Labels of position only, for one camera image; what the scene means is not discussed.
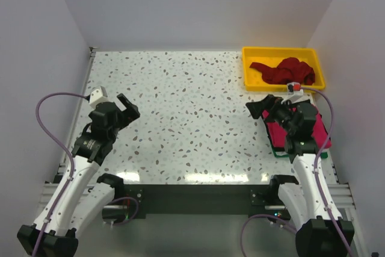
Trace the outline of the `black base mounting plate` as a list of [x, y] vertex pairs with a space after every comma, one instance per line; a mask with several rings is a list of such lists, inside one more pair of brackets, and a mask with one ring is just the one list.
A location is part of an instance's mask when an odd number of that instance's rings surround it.
[[136, 218], [149, 214], [291, 216], [269, 185], [126, 185], [139, 203]]

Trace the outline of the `dark red t shirt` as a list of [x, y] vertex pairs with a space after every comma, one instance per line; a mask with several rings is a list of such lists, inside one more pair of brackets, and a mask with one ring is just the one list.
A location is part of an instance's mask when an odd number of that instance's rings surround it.
[[304, 85], [315, 83], [315, 71], [306, 62], [295, 57], [283, 59], [277, 67], [269, 67], [265, 64], [252, 62], [251, 69], [262, 74], [262, 80], [267, 84], [283, 85], [290, 82], [298, 82]]

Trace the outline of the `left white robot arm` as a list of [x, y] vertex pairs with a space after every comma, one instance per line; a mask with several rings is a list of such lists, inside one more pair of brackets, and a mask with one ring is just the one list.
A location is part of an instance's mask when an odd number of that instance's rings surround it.
[[138, 107], [122, 93], [117, 99], [125, 107], [121, 110], [108, 100], [103, 87], [83, 97], [92, 111], [91, 119], [75, 141], [72, 150], [65, 149], [69, 164], [51, 199], [31, 225], [23, 225], [17, 239], [30, 256], [74, 256], [79, 237], [107, 205], [129, 202], [132, 210], [111, 224], [130, 222], [139, 211], [140, 201], [128, 196], [122, 178], [103, 174], [91, 192], [83, 193], [97, 173], [106, 156], [112, 151], [118, 133], [140, 117]]

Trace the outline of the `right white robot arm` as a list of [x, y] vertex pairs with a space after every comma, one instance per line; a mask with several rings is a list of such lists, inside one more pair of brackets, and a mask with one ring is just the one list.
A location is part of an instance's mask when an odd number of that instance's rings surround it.
[[268, 198], [288, 210], [298, 256], [349, 256], [354, 226], [343, 219], [324, 178], [322, 147], [313, 137], [317, 109], [309, 102], [291, 104], [271, 94], [246, 107], [252, 118], [276, 123], [286, 132], [285, 152], [297, 176], [274, 176]]

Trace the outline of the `folded green t shirt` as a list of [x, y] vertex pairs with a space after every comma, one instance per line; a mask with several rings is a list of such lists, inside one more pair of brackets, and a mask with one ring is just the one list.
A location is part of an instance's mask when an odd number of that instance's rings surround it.
[[[273, 155], [276, 158], [289, 158], [289, 154], [286, 153], [286, 151], [285, 151], [285, 149], [283, 147], [277, 147], [277, 146], [274, 146], [272, 144], [271, 148], [273, 150]], [[328, 152], [327, 151], [323, 151], [321, 153], [321, 159], [326, 159], [326, 158], [328, 158]]]

